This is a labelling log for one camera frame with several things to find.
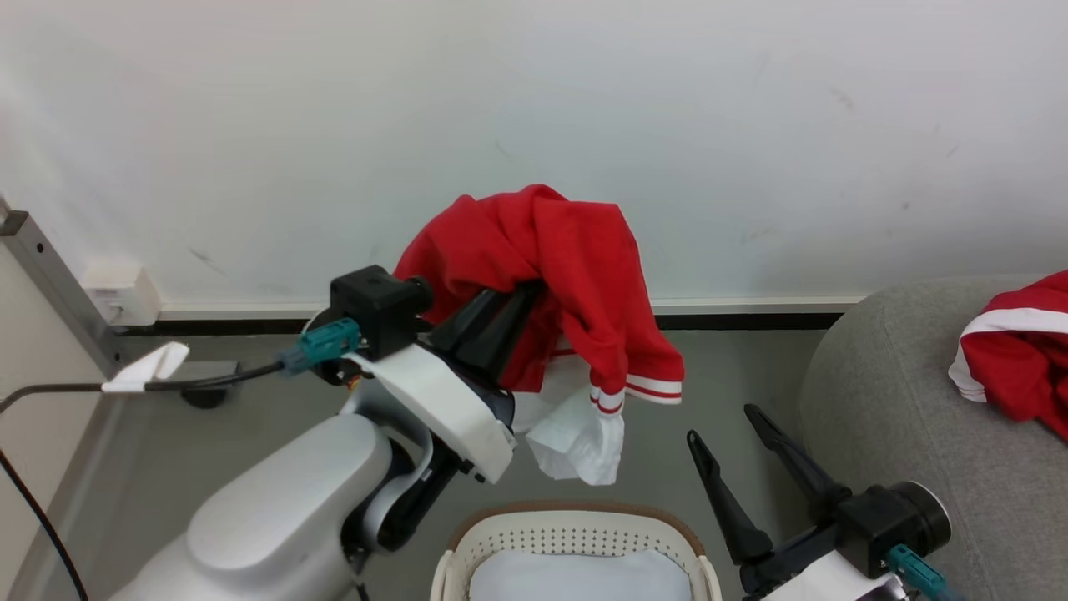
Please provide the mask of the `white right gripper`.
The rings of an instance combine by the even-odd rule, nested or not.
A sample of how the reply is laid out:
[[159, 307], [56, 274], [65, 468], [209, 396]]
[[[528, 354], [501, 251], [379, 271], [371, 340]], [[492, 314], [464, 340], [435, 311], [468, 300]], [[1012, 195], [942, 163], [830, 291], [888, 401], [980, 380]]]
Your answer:
[[[778, 454], [797, 483], [813, 523], [830, 524], [841, 502], [852, 496], [851, 488], [828, 475], [759, 406], [747, 404], [744, 413], [764, 447]], [[729, 557], [739, 566], [743, 601], [912, 601], [899, 578], [889, 572], [867, 578], [844, 558], [834, 525], [806, 529], [773, 547], [732, 494], [701, 434], [690, 430], [686, 442]]]

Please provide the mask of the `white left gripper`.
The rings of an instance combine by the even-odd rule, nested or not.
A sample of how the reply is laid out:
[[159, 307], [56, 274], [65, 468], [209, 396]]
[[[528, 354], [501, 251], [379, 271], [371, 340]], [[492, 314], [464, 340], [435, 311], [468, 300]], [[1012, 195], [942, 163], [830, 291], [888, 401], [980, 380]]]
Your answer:
[[[431, 327], [428, 345], [455, 353], [466, 369], [501, 384], [544, 290], [541, 281], [519, 282], [511, 292], [481, 290]], [[351, 352], [345, 359], [380, 381], [446, 447], [471, 462], [486, 483], [499, 483], [511, 466], [514, 437], [439, 355], [411, 345], [377, 361]]]

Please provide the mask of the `red garment striped white cuffs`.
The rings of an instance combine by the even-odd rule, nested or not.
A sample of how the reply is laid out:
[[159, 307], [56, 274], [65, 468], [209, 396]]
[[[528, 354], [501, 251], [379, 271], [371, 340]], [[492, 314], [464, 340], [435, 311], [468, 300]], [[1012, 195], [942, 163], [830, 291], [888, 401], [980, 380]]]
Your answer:
[[512, 430], [548, 477], [611, 486], [626, 400], [684, 398], [684, 357], [657, 327], [637, 239], [612, 203], [546, 185], [462, 195], [417, 233], [395, 274], [430, 284], [431, 325], [481, 290], [541, 282], [500, 384], [517, 399]]

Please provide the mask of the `red garment wide white stripe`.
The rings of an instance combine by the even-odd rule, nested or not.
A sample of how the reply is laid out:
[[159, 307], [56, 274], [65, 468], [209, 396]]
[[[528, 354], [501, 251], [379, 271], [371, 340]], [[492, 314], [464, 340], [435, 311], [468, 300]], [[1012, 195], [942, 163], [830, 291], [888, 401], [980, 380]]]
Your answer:
[[1068, 270], [993, 296], [965, 325], [947, 374], [965, 400], [1068, 442]]

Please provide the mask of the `grey fabric sofa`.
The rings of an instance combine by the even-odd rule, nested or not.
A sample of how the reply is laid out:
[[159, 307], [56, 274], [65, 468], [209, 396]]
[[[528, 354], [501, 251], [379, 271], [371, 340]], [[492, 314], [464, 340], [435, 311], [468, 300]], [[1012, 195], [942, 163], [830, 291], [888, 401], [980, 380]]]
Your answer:
[[951, 516], [928, 562], [969, 601], [1068, 601], [1068, 442], [959, 396], [959, 335], [998, 292], [1036, 276], [892, 286], [844, 313], [798, 399], [808, 454], [862, 492], [920, 483]]

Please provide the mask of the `white perforated laundry basket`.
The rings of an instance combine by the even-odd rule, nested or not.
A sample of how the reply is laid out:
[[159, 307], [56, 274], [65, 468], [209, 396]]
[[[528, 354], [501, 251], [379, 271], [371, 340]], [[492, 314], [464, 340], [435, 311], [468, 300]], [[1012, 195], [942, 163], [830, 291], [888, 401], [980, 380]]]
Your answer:
[[697, 535], [668, 511], [608, 501], [531, 501], [485, 508], [456, 529], [431, 578], [430, 601], [469, 601], [471, 578], [496, 553], [621, 557], [656, 551], [689, 578], [692, 601], [723, 601]]

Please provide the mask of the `grey metal foot bar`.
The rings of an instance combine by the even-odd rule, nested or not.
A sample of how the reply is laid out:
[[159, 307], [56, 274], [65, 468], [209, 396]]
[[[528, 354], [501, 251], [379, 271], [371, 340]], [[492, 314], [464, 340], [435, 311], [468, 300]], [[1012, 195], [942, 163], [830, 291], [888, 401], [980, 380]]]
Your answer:
[[225, 361], [186, 361], [179, 369], [172, 373], [168, 379], [153, 380], [144, 386], [145, 392], [156, 391], [201, 391], [201, 389], [225, 389], [226, 383], [199, 384], [197, 381], [218, 381], [237, 376], [241, 370], [241, 364], [236, 359], [225, 359]]

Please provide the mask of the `white partition panel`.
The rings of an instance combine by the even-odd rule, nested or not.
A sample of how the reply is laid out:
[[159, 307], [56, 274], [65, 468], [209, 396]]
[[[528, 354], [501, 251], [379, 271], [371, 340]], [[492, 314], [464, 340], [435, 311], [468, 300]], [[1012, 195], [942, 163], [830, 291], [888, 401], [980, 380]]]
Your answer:
[[[103, 381], [103, 373], [64, 320], [0, 244], [0, 401], [31, 385]], [[81, 516], [78, 492], [93, 476], [97, 441], [93, 393], [35, 393], [0, 413], [0, 452], [22, 477], [68, 549], [91, 601], [109, 597], [92, 580], [94, 552], [80, 543], [75, 523]], [[14, 590], [35, 538], [37, 518], [0, 468], [0, 601], [79, 601], [53, 545], [43, 543], [37, 567], [53, 568], [43, 591]]]

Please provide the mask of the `white wall socket box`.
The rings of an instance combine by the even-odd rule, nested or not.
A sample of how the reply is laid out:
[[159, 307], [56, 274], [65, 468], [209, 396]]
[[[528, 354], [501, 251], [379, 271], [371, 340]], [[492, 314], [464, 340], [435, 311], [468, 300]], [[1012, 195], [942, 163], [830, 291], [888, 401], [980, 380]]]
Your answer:
[[92, 262], [80, 285], [108, 325], [150, 326], [156, 323], [163, 309], [148, 273], [134, 260]]

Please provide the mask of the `grey metal partition post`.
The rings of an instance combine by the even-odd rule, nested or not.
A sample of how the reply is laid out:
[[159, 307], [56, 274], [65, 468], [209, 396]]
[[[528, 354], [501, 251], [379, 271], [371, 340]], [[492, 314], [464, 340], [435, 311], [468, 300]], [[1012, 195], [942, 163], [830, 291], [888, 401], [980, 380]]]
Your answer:
[[117, 373], [122, 365], [117, 336], [33, 217], [26, 210], [7, 210], [0, 218], [0, 244], [11, 251], [100, 371]]

